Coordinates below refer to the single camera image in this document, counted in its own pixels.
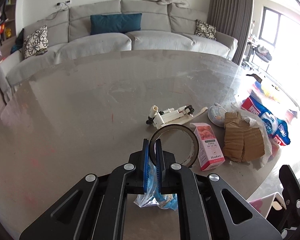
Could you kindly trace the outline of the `clear plastic bag of wrappers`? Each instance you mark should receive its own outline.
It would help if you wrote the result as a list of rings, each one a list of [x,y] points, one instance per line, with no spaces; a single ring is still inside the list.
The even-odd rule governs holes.
[[[249,96],[242,101],[241,108],[257,115],[263,121],[268,137],[277,144],[289,145],[288,127],[298,117],[298,111],[274,84],[257,74],[246,76]]]

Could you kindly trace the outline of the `right floral cushion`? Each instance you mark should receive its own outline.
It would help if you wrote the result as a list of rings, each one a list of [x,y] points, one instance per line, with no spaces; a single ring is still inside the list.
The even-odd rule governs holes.
[[[201,20],[196,20],[196,29],[194,34],[199,37],[216,40],[217,29]]]

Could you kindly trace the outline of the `left floral cushion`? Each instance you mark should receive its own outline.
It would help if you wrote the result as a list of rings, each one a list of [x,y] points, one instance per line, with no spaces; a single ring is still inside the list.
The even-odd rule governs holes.
[[[47,52],[48,47],[49,40],[47,38],[47,25],[44,25],[24,39],[24,59],[42,55]]]

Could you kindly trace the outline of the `brown tape roll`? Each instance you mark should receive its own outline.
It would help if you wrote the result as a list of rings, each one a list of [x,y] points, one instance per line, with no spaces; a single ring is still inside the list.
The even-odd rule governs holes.
[[[163,151],[173,153],[176,161],[186,167],[192,167],[198,158],[199,142],[194,132],[178,124],[166,125],[158,129],[149,141],[149,158],[157,164],[155,144],[161,140]]]

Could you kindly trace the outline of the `brown curtain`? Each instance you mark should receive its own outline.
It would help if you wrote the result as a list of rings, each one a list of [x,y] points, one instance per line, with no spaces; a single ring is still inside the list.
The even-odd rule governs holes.
[[[232,58],[237,65],[242,62],[247,44],[253,5],[254,0],[210,0],[207,22],[238,41]]]

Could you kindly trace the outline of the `pink white carton box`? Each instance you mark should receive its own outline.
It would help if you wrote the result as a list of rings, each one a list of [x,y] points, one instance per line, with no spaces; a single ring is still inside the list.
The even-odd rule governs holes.
[[[198,161],[201,171],[208,171],[219,167],[225,162],[224,155],[219,146],[212,127],[206,123],[190,123],[198,139]]]

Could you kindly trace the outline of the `grey sectional sofa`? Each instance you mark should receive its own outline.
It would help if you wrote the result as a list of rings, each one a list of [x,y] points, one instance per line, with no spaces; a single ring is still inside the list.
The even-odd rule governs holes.
[[[91,33],[91,15],[142,15],[141,28],[127,33]],[[238,47],[235,38],[217,32],[209,39],[200,34],[198,22],[207,15],[175,4],[159,5],[151,1],[111,0],[71,7],[55,12],[24,28],[29,36],[47,28],[47,51],[26,57],[23,49],[0,63],[0,90],[10,101],[21,83],[40,70],[66,60],[129,50],[183,50],[218,55],[228,60]]]

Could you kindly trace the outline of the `white toy building-block model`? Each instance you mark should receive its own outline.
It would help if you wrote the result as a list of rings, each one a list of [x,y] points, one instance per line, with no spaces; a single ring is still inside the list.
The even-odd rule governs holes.
[[[183,125],[206,111],[207,107],[203,107],[197,114],[194,114],[195,110],[192,105],[181,106],[177,109],[168,108],[160,111],[158,106],[153,105],[149,111],[146,124],[152,125],[156,129],[161,129],[167,125]]]

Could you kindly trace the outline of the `floral cushion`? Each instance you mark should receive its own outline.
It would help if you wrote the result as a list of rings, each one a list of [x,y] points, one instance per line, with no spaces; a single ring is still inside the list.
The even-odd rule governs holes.
[[[42,55],[47,52],[48,47],[49,40],[47,38],[47,25],[44,25],[24,39],[24,59]]]
[[[216,40],[217,29],[201,20],[196,20],[196,29],[194,34],[199,37]]]

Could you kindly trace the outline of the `torn brown cardboard piece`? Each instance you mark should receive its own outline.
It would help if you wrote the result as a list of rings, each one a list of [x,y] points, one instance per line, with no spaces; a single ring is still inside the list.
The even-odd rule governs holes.
[[[222,152],[232,161],[241,163],[258,159],[265,154],[262,133],[238,112],[225,113],[225,136]]]

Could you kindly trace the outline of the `teal cushion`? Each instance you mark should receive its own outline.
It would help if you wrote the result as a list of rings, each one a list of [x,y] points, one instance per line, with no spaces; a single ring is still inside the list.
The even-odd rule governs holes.
[[[142,13],[91,15],[90,35],[121,33],[141,30]]]

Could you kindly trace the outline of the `clear zip bag blue contents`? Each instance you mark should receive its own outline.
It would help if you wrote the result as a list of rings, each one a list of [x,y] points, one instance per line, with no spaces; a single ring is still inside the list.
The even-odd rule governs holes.
[[[134,203],[138,207],[157,206],[160,209],[171,209],[176,211],[178,209],[178,200],[176,194],[160,194],[157,184],[157,171],[156,167],[148,164],[147,175],[147,190],[144,194],[138,194]]]

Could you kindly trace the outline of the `round cartoon bear tin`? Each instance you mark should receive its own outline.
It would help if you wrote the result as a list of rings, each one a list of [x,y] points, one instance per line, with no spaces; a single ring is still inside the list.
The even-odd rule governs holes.
[[[218,127],[224,127],[226,112],[227,110],[224,109],[220,104],[215,103],[209,108],[207,116],[214,125]]]

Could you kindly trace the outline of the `grey plush toy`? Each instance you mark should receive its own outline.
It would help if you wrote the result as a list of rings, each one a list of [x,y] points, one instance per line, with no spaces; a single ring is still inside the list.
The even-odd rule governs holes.
[[[187,0],[149,0],[151,2],[155,2],[159,5],[169,5],[175,4],[178,8],[189,8],[190,4]]]

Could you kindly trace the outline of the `office chair with clothes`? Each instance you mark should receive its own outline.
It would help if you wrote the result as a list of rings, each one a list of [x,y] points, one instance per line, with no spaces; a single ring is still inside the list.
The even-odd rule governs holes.
[[[273,57],[269,50],[264,48],[264,46],[256,45],[254,43],[250,44],[249,63],[266,72],[272,59]]]

